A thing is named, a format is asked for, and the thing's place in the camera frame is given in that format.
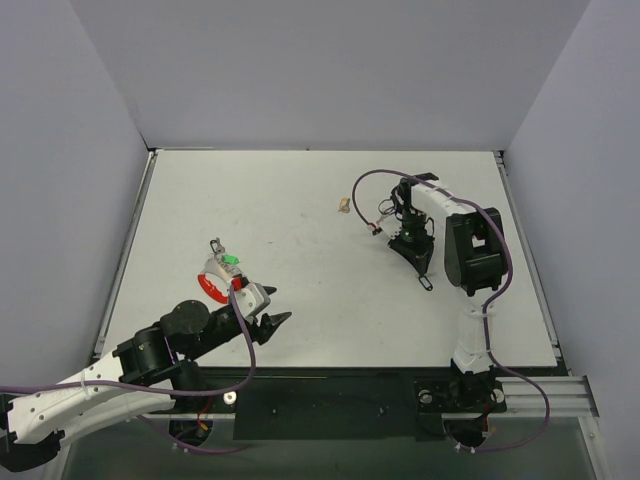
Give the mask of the key with black tag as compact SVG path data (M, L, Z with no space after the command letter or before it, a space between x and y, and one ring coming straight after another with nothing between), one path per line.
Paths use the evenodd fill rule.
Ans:
M425 275L419 275L418 281L426 291L430 292L433 290L433 284Z

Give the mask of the red handle spring keyring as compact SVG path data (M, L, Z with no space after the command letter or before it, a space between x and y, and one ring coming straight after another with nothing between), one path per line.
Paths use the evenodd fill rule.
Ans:
M227 253L209 254L203 269L197 275L198 284L204 293L222 305L229 303L229 284L234 279L239 278L242 286L249 283L248 277L239 268L240 260L237 265L225 263L222 259L225 254Z

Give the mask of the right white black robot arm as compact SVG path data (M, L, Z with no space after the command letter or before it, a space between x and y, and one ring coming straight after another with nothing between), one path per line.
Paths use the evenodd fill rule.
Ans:
M493 366L488 334L491 294L512 277L500 212L455 197L430 173L401 179L391 199L398 219L394 224L381 222L388 246L414 268L426 289L431 287L426 275L436 244L427 225L444 234L444 273L464 297L452 356L452 365L462 375L447 383L446 394L453 406L468 409L483 395L481 383L472 375Z

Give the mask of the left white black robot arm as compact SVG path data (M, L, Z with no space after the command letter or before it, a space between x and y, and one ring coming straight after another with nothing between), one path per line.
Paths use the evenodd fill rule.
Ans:
M215 311L198 300L185 300L57 384L2 387L2 467L28 471L95 430L175 407L192 412L212 397L244 388L256 371L254 352L245 378L220 389L207 383L197 361L235 338L244 339L248 348L267 343L291 316L266 313L275 291L249 283Z

